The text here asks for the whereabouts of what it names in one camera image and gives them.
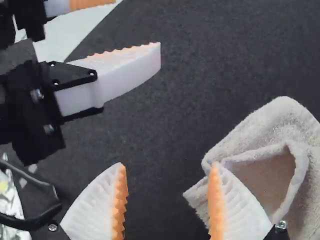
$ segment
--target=folded towel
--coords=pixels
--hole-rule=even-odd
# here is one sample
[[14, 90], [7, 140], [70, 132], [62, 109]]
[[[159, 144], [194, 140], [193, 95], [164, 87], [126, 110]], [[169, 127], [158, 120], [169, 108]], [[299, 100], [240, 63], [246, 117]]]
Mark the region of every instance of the folded towel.
[[204, 156], [206, 177], [183, 196], [207, 228], [207, 176], [214, 162], [250, 190], [272, 224], [287, 221], [291, 240], [320, 239], [320, 123], [298, 102], [276, 98]]

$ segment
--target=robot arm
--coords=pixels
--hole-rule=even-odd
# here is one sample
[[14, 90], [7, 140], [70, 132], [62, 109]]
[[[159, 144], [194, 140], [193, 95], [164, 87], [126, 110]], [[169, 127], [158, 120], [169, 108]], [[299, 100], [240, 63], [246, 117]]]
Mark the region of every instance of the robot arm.
[[46, 38], [44, 25], [53, 18], [80, 9], [114, 4], [115, 0], [0, 0], [0, 50], [14, 44], [17, 29], [34, 42]]

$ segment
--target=white towel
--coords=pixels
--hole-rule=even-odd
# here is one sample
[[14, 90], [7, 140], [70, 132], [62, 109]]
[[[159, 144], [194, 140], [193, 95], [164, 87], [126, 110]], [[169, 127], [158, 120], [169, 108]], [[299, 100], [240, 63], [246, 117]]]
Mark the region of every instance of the white towel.
[[[250, 114], [204, 156], [206, 176], [213, 162], [242, 181], [272, 224], [287, 221], [290, 240], [320, 239], [320, 123], [298, 102], [278, 97]], [[208, 228], [206, 176], [183, 196]]]

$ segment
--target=bolt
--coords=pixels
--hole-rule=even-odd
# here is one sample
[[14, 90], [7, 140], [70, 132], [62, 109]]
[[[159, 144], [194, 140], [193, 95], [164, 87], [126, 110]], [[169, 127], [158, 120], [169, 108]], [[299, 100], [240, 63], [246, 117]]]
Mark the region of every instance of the bolt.
[[47, 134], [47, 135], [50, 135], [55, 131], [54, 126], [52, 126], [51, 124], [44, 125], [43, 129], [44, 129], [45, 134]]
[[284, 230], [287, 229], [287, 222], [286, 221], [280, 221], [278, 224], [275, 225], [275, 228], [277, 230], [284, 231]]
[[56, 231], [58, 231], [58, 226], [56, 225], [56, 224], [50, 224], [49, 226], [48, 226], [48, 230], [50, 231], [50, 232], [56, 232]]
[[31, 94], [31, 97], [32, 97], [32, 100], [35, 102], [35, 103], [38, 103], [40, 100], [44, 99], [45, 96], [42, 94], [42, 92], [40, 91], [40, 89], [35, 89], [35, 90], [32, 90], [30, 92]]

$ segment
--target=black metal bracket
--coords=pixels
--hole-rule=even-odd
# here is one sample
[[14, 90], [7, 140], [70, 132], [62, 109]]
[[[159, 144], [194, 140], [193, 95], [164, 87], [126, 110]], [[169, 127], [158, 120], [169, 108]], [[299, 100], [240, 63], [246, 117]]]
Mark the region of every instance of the black metal bracket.
[[274, 225], [263, 240], [290, 240], [285, 221]]
[[60, 126], [71, 117], [61, 115], [55, 92], [97, 79], [93, 69], [31, 60], [1, 75], [0, 144], [11, 142], [25, 166], [65, 148]]
[[38, 42], [46, 38], [44, 25], [48, 19], [44, 0], [9, 0], [9, 9], [18, 30], [25, 29], [29, 39]]

